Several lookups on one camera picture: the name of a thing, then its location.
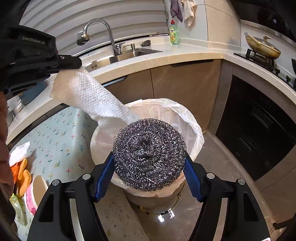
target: pot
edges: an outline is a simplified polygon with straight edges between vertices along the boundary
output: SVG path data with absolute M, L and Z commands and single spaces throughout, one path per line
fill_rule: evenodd
M 260 39 L 254 38 L 248 33 L 244 33 L 244 35 L 246 36 L 248 45 L 254 50 L 254 52 L 262 54 L 270 59 L 277 59 L 281 55 L 281 52 L 276 47 L 274 47 L 271 43 L 268 43 L 267 40 L 271 39 L 271 37 L 265 35 L 263 39 Z

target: countertop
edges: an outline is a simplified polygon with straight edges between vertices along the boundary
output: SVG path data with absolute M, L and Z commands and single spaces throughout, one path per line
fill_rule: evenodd
M 108 66 L 96 69 L 92 71 L 91 74 L 96 80 L 98 80 L 99 83 L 103 84 L 135 72 L 159 66 L 195 60 L 225 59 L 265 79 L 270 84 L 279 89 L 283 94 L 285 94 L 294 104 L 296 104 L 296 92 L 288 84 L 284 83 L 282 80 L 264 68 L 233 54 L 240 53 L 240 51 L 208 48 L 205 41 L 191 41 L 192 44 L 180 43 L 179 45 L 171 46 L 168 36 L 153 37 L 150 39 L 152 44 L 146 48 L 160 50 L 162 52 L 138 56 L 113 63 Z M 140 47 L 139 44 L 143 40 L 145 39 L 132 40 L 126 42 L 126 45 L 135 43 L 136 47 Z M 82 59 L 82 63 L 84 65 L 93 60 L 110 55 L 111 53 L 112 49 L 110 46 L 108 46 L 85 54 L 80 58 Z M 36 119 L 61 104 L 59 101 L 50 98 L 50 92 L 55 77 L 56 74 L 53 74 L 48 79 L 47 82 L 49 82 L 49 85 L 46 87 L 46 89 L 43 90 L 32 102 L 25 106 L 10 124 L 8 127 L 8 137 L 6 144 L 10 143 L 22 130 L 24 130 Z

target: stainless steel sink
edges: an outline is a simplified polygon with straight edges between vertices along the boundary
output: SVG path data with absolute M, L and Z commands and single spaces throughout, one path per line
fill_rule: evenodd
M 134 57 L 141 56 L 141 55 L 151 54 L 151 53 L 158 53 L 158 52 L 162 52 L 162 51 L 153 50 L 153 49 L 137 48 L 135 51 L 126 52 L 126 53 L 123 53 L 118 56 L 110 55 L 110 56 L 106 56 L 106 57 L 97 59 L 95 61 L 85 64 L 84 68 L 88 72 L 90 72 L 95 69 L 98 69 L 98 68 L 101 68 L 101 67 L 104 67 L 109 64 L 116 63 L 116 62 L 119 62 L 122 60 L 134 58 Z

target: pan lid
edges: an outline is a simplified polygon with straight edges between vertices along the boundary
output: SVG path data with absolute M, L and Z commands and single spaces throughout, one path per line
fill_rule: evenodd
M 275 50 L 277 50 L 277 51 L 279 51 L 276 47 L 274 47 L 271 43 L 269 43 L 267 40 L 268 39 L 271 39 L 271 37 L 268 37 L 268 36 L 264 36 L 263 37 L 263 39 L 261 39 L 261 38 L 256 38 L 256 37 L 254 37 L 256 40 L 258 40 L 259 42 L 261 42 L 261 43 L 264 43 L 264 44 L 266 44 L 266 45 L 268 45 L 268 46 L 270 46 L 270 47 L 272 47 L 272 48 L 274 48 Z

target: paper cup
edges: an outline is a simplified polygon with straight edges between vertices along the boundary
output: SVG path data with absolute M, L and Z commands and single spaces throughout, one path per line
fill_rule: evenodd
M 44 181 L 43 177 L 40 175 L 37 175 L 33 178 L 32 183 L 28 187 L 28 189 L 25 192 L 24 199 L 27 209 L 30 211 L 30 213 L 34 216 L 36 213 L 36 210 L 46 193 L 48 186 L 46 182 Z

